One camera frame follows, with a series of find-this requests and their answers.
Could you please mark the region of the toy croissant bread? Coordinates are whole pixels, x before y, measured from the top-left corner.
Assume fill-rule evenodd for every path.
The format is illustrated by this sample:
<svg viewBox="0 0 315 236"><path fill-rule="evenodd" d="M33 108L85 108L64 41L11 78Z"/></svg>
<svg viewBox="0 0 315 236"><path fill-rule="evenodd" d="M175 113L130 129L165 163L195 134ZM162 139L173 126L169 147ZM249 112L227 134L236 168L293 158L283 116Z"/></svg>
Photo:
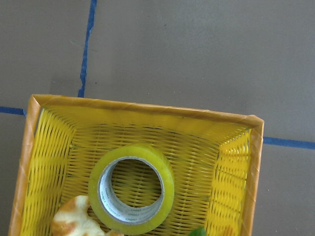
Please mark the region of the toy croissant bread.
<svg viewBox="0 0 315 236"><path fill-rule="evenodd" d="M100 225L88 215L89 197L79 195L63 204L51 223L54 236L122 236L123 234L110 230L104 232Z"/></svg>

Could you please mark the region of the yellow woven plastic basket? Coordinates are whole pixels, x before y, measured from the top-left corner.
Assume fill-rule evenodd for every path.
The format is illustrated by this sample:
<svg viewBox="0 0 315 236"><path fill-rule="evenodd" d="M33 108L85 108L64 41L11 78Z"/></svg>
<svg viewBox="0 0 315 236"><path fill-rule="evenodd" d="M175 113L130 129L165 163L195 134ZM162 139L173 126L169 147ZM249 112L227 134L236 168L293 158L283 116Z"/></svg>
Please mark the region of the yellow woven plastic basket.
<svg viewBox="0 0 315 236"><path fill-rule="evenodd" d="M30 97L9 226L11 236L49 236L58 208L86 194L105 153L148 143L168 158L175 199L152 236L250 236L264 122L254 115L74 98Z"/></svg>

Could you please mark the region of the toy orange carrot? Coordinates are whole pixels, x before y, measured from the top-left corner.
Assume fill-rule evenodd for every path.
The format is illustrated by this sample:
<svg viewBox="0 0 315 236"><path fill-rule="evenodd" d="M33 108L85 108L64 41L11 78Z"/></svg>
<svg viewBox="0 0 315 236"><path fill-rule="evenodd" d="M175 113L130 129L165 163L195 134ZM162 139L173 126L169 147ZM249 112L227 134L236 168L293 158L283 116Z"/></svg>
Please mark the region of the toy orange carrot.
<svg viewBox="0 0 315 236"><path fill-rule="evenodd" d="M197 229L192 230L188 236L206 236L206 231L204 227L199 227Z"/></svg>

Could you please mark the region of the yellow packing tape roll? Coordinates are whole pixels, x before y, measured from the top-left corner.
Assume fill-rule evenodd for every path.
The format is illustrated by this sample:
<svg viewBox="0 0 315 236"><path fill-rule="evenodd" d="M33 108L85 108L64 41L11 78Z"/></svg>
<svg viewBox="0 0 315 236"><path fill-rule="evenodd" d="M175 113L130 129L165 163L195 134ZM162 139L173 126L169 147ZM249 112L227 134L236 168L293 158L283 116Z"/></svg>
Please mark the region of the yellow packing tape roll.
<svg viewBox="0 0 315 236"><path fill-rule="evenodd" d="M150 145L128 145L105 154L90 174L88 194L97 218L125 235L157 228L174 202L167 158Z"/></svg>

